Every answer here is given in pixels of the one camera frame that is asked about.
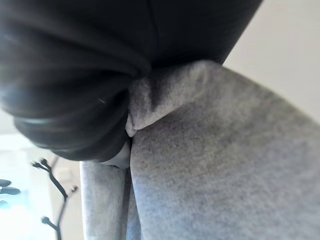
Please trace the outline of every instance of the black garment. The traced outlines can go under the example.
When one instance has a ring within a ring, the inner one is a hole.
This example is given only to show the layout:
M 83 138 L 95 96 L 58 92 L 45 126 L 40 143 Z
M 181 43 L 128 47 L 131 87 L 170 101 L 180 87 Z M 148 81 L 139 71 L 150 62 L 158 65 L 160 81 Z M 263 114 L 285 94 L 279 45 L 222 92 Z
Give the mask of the black garment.
M 261 0 L 2 0 L 0 100 L 18 130 L 71 160 L 127 140 L 127 88 L 152 68 L 220 64 Z

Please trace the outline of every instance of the wrinkled fabric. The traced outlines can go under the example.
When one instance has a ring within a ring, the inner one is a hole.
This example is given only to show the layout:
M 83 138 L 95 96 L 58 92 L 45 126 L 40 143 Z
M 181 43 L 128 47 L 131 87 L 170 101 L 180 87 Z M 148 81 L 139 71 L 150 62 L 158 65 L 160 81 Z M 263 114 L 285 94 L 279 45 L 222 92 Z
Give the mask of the wrinkled fabric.
M 320 128 L 269 90 L 210 61 L 161 69 L 131 86 L 126 130 L 133 189 L 82 163 L 86 239 L 320 236 Z

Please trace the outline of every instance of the gray sweatpants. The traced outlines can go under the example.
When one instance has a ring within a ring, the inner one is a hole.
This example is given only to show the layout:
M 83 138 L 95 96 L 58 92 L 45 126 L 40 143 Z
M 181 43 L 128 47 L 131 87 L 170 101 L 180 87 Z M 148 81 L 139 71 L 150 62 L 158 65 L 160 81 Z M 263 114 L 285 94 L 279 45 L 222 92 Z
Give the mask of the gray sweatpants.
M 81 165 L 87 240 L 320 239 L 312 120 L 210 61 L 154 71 L 130 98 L 131 169 Z

